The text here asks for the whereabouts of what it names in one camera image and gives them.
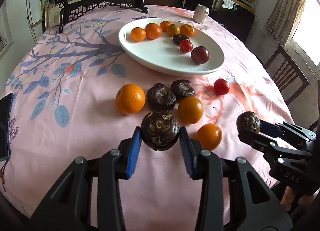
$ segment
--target white plate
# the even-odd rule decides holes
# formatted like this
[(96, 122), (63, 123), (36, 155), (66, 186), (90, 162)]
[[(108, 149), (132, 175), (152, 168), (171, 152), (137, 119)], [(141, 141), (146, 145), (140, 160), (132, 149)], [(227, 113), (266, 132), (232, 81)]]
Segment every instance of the white plate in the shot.
[[(119, 43), (121, 47), (138, 63), (156, 71), (183, 77), (195, 77), (205, 75), (218, 70), (224, 63), (224, 54), (220, 46), (208, 35), (196, 29), (190, 41), (193, 48), (204, 46), (209, 51), (209, 61), (197, 65), (191, 59), (191, 53), (182, 53), (172, 37), (166, 33), (155, 40), (145, 39), (142, 42), (135, 42), (131, 39), (130, 32), (135, 27), (145, 28), (149, 23), (160, 24), (166, 19), (145, 18), (132, 21), (123, 26), (119, 31)], [(183, 23), (168, 20), (177, 26)]]

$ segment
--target smartphone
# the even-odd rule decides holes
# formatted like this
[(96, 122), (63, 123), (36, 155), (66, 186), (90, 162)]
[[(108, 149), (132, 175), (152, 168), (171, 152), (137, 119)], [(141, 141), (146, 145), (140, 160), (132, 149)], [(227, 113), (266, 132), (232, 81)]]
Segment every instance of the smartphone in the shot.
[(10, 112), (13, 102), (13, 93), (0, 99), (0, 161), (10, 158), (9, 131)]

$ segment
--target pink tablecloth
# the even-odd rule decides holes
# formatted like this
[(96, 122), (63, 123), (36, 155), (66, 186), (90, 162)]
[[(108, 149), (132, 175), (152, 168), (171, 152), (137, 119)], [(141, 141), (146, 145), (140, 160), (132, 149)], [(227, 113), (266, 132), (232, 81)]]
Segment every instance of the pink tablecloth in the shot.
[[(145, 17), (188, 22), (220, 45), (225, 65), (212, 74), (190, 78), (204, 103), (204, 115), (187, 131), (193, 137), (202, 125), (218, 124), (223, 138), (214, 152), (231, 160), (244, 156), (268, 185), (276, 182), (268, 174), (263, 154), (237, 137), (236, 118), (244, 111), (254, 111), (271, 123), (292, 122), (279, 90), (257, 58), (211, 18), (199, 25), (192, 21), (192, 11), (148, 8), (146, 16), (118, 7), (98, 9), (67, 24), (63, 34), (52, 28), (10, 76), (3, 96), (13, 92), (15, 101), (4, 194), (27, 216), (75, 157), (101, 157), (141, 124), (150, 111), (148, 105), (131, 116), (117, 111), (114, 98), (121, 86), (133, 83), (147, 92), (155, 83), (170, 87), (179, 79), (140, 65), (119, 46), (119, 29)], [(230, 92), (215, 96), (212, 84), (220, 77), (229, 82)], [(163, 152), (142, 144), (133, 178), (120, 182), (127, 230), (194, 230), (201, 184), (186, 173), (178, 144)], [(228, 219), (227, 186), (225, 192)], [(95, 210), (92, 218), (95, 223)]]

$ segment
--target curtain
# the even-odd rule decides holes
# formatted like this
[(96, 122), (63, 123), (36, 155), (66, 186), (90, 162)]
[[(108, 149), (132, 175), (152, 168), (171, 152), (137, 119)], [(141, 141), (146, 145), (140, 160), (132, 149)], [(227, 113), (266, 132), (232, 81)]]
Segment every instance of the curtain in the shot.
[(284, 47), (295, 30), (306, 0), (278, 0), (265, 28)]

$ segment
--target orange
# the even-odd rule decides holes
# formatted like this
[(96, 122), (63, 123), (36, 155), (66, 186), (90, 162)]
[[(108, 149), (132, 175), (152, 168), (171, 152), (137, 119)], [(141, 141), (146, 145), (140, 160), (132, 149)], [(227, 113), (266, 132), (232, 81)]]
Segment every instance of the orange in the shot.
[(216, 124), (206, 124), (201, 126), (197, 132), (198, 141), (202, 144), (202, 147), (207, 150), (216, 149), (222, 139), (222, 131)]
[(147, 37), (152, 40), (159, 38), (162, 34), (161, 27), (155, 23), (147, 24), (144, 29), (147, 33)]
[(134, 29), (132, 29), (130, 35), (131, 38), (136, 42), (141, 42), (147, 37), (146, 31), (140, 27), (135, 27)]
[(180, 27), (180, 34), (183, 34), (187, 37), (191, 37), (195, 34), (195, 29), (193, 26), (190, 25), (183, 25)]
[(197, 123), (203, 115), (203, 105), (195, 97), (186, 97), (180, 101), (178, 106), (179, 118), (187, 124)]
[(122, 86), (116, 95), (116, 107), (125, 114), (139, 112), (146, 102), (146, 95), (142, 88), (134, 84)]
[(170, 21), (162, 21), (160, 23), (160, 27), (161, 27), (161, 30), (162, 32), (167, 32), (167, 27), (170, 26), (172, 23)]
[(170, 26), (167, 27), (167, 34), (170, 37), (173, 37), (174, 35), (179, 33), (180, 33), (180, 28), (177, 25), (171, 24)]

